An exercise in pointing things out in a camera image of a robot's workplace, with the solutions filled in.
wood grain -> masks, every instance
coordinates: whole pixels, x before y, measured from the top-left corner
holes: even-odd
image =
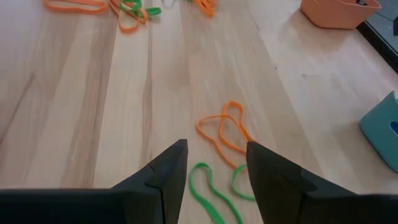
[[[357,193],[398,193],[397,174],[358,128],[398,90],[398,76],[358,31],[313,26],[298,0],[221,1],[212,19],[186,1],[144,5],[163,13],[126,35],[111,11],[88,16],[50,12],[40,1],[3,4],[1,188],[112,187],[187,138],[188,169],[209,163],[245,223],[260,223],[257,205],[231,193],[233,171],[194,128],[236,100],[261,144]],[[217,127],[214,120],[204,129],[216,136]],[[231,123],[224,133],[244,147]],[[203,170],[195,184],[226,223],[235,222]],[[238,187],[251,194],[247,174]],[[180,223],[211,223],[188,189]]]

orange basket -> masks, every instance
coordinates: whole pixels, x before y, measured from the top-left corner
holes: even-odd
[[[355,29],[381,8],[376,0],[303,0],[301,11],[312,23],[321,28]]]

rubber band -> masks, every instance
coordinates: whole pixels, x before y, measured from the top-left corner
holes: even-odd
[[[215,12],[214,8],[218,6],[218,0],[188,0],[189,2],[194,2],[199,9],[207,16],[213,17]]]
[[[203,206],[203,208],[206,210],[206,212],[209,214],[210,218],[214,221],[215,224],[225,224],[223,217],[220,215],[220,213],[217,211],[217,209],[203,196],[201,196],[196,190],[193,185],[193,173],[195,170],[205,167],[208,170],[208,185],[211,189],[211,191],[219,198],[223,199],[223,201],[228,205],[228,207],[232,210],[234,213],[234,216],[236,220],[238,221],[239,224],[243,224],[243,219],[241,215],[239,214],[238,210],[235,208],[234,204],[232,201],[223,195],[221,192],[219,192],[213,185],[213,171],[210,168],[210,166],[207,163],[204,162],[199,162],[197,163],[192,170],[189,173],[189,189],[191,191],[191,194],[193,197]]]
[[[233,190],[234,193],[236,193],[236,194],[237,194],[238,196],[240,196],[241,198],[244,198],[244,199],[246,199],[246,200],[255,202],[255,201],[256,201],[256,198],[255,198],[254,196],[242,194],[242,193],[241,193],[240,191],[238,191],[237,188],[235,187],[236,178],[238,177],[239,173],[240,173],[242,170],[246,169],[247,167],[248,167],[248,165],[244,164],[244,165],[239,166],[239,167],[234,171],[234,174],[232,175],[232,190]]]
[[[226,111],[227,111],[227,109],[230,106],[233,106],[233,107],[237,108],[241,112],[241,118],[240,118],[239,124],[238,124],[238,122],[236,121],[235,118],[233,118],[232,116],[226,114]],[[204,123],[205,121],[209,120],[209,119],[221,118],[220,129],[219,129],[219,133],[218,133],[218,136],[221,139],[221,143],[223,143],[228,148],[230,148],[232,150],[235,150],[236,152],[239,152],[241,154],[246,154],[246,151],[244,149],[241,149],[238,146],[235,146],[234,144],[229,143],[223,136],[224,119],[228,118],[228,119],[232,120],[232,122],[235,124],[235,126],[239,129],[239,132],[243,135],[245,143],[247,143],[248,141],[253,141],[253,138],[249,135],[248,131],[244,127],[243,116],[244,116],[244,108],[243,108],[243,106],[240,103],[236,102],[236,101],[230,101],[229,103],[224,105],[223,110],[222,110],[222,114],[207,116],[206,118],[203,118],[203,119],[199,120],[199,122],[196,124],[196,129],[199,132],[199,134],[201,134],[205,139],[207,139],[211,143],[213,143],[213,145],[216,148],[216,151],[221,156],[221,158],[230,167],[232,167],[234,170],[237,169],[238,166],[226,157],[226,155],[224,154],[223,150],[220,148],[220,145],[218,144],[218,142],[214,138],[212,138],[211,136],[205,134],[205,132],[201,128],[201,124]]]
[[[87,9],[83,7],[76,6],[56,6],[54,2],[70,2],[75,4],[80,4],[83,6],[92,6],[94,9]],[[107,5],[103,1],[95,1],[95,0],[43,0],[44,6],[58,12],[82,12],[88,14],[97,14],[100,12],[104,12],[107,9]]]
[[[118,17],[119,28],[124,33],[130,33],[137,30],[139,24],[145,24],[150,16],[159,15],[162,10],[159,7],[150,7],[144,9],[142,7],[141,0],[109,0],[111,9],[116,13]],[[131,27],[125,27],[120,21],[120,10],[128,13],[130,16],[137,20],[137,23]]]

green rubber band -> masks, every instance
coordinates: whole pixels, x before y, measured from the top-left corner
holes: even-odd
[[[127,7],[124,6],[125,2],[131,2],[134,3],[131,9],[128,9]],[[136,12],[142,7],[142,2],[141,0],[121,0],[119,4],[120,9],[126,12]]]
[[[207,213],[209,214],[210,218],[214,221],[215,224],[225,224],[223,217],[220,215],[220,213],[217,211],[217,209],[209,202],[207,201],[207,199],[205,199],[204,197],[202,197],[196,190],[195,187],[193,186],[193,172],[198,169],[198,168],[202,168],[202,167],[206,167],[208,169],[208,184],[209,187],[211,189],[211,191],[213,191],[213,193],[224,200],[224,202],[226,202],[229,206],[229,208],[232,210],[232,212],[234,213],[235,218],[237,219],[239,224],[243,224],[243,219],[241,217],[241,215],[239,214],[238,210],[235,208],[235,206],[233,205],[232,201],[226,197],[225,195],[223,195],[222,193],[220,193],[217,189],[214,188],[213,185],[213,171],[210,168],[210,166],[207,163],[204,162],[199,162],[197,163],[192,170],[189,173],[189,189],[191,191],[191,194],[193,195],[193,197],[203,206],[203,208],[207,211]]]
[[[148,16],[157,16],[162,13],[161,8],[159,7],[149,7],[145,9],[148,13]]]
[[[237,176],[239,175],[239,173],[240,173],[242,170],[246,169],[247,167],[248,167],[248,165],[243,164],[243,165],[241,165],[241,166],[239,166],[238,168],[235,169],[234,174],[232,175],[232,190],[233,190],[234,193],[236,193],[236,194],[237,194],[238,196],[240,196],[241,198],[244,198],[244,199],[246,199],[246,200],[255,202],[255,201],[256,201],[256,198],[255,198],[255,197],[250,196],[250,195],[242,194],[242,193],[239,192],[239,191],[236,189],[236,187],[235,187],[235,182],[236,182]]]
[[[132,9],[127,8],[127,7],[125,6],[125,4],[124,4],[125,2],[134,3]],[[134,14],[135,16],[138,16],[138,15],[139,15],[140,18],[143,18],[143,17],[144,17],[144,15],[142,15],[142,12],[139,10],[139,9],[142,7],[142,2],[141,2],[141,0],[121,0],[121,1],[120,1],[119,7],[120,7],[120,9],[122,9],[123,11],[130,12],[130,13]],[[151,17],[151,16],[157,16],[157,15],[159,15],[160,13],[162,13],[161,8],[159,8],[159,7],[148,7],[148,8],[145,9],[145,11],[147,12],[147,14],[148,14],[149,17]]]

teal container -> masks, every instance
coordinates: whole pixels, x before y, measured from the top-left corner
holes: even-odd
[[[362,132],[387,165],[398,172],[398,100],[388,94],[360,122]]]

